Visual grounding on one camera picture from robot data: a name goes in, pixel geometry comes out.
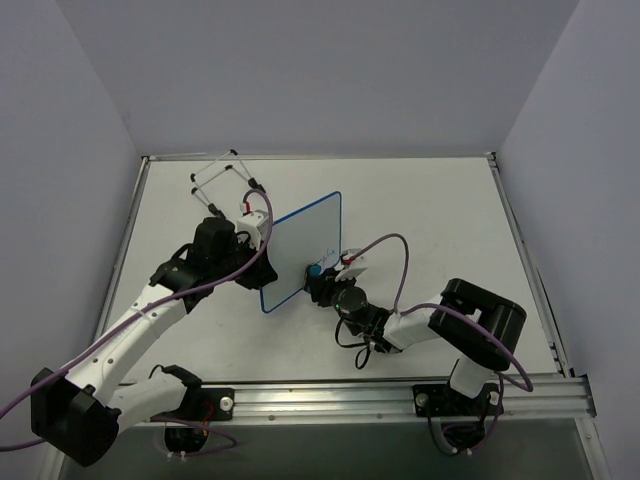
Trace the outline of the blue whiteboard eraser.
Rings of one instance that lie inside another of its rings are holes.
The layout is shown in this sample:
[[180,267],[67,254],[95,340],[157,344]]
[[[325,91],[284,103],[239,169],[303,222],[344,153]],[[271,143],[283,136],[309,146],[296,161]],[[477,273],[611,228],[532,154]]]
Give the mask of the blue whiteboard eraser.
[[313,290],[322,280],[323,268],[319,264],[308,265],[305,270],[303,289],[307,292]]

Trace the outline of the blue framed whiteboard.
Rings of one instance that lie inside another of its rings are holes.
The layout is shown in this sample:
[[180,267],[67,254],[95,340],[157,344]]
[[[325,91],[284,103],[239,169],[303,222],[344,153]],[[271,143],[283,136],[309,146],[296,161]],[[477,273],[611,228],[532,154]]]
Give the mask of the blue framed whiteboard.
[[342,194],[331,192],[275,221],[267,248],[278,275],[260,290],[260,307],[274,312],[303,290],[308,266],[337,265],[342,252]]

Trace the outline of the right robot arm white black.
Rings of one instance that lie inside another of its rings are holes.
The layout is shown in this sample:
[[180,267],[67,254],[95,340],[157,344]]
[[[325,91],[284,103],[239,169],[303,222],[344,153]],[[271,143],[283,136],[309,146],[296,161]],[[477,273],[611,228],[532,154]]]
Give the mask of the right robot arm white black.
[[455,412],[469,411],[480,400],[484,384],[494,374],[515,368],[519,381],[508,381],[531,392],[532,382],[515,357],[527,314],[517,303],[465,280],[450,280],[441,295],[404,311],[369,302],[356,279],[345,270],[306,269],[304,290],[314,304],[338,315],[334,340],[356,348],[355,366],[362,369],[373,352],[401,353],[417,344],[442,339],[460,354],[444,388],[444,400]]

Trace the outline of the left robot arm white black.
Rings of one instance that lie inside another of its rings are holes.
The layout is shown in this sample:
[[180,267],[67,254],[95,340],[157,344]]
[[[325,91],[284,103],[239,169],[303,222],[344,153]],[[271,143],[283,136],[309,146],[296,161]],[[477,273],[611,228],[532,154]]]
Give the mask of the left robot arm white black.
[[190,314],[216,286],[234,281],[247,290],[276,280],[267,256],[273,218],[264,211],[237,222],[207,217],[193,240],[150,277],[122,317],[69,365],[31,381],[31,430],[81,466],[96,463],[117,436],[160,413],[194,417],[202,405],[200,380],[171,366],[131,387],[121,381],[142,355]]

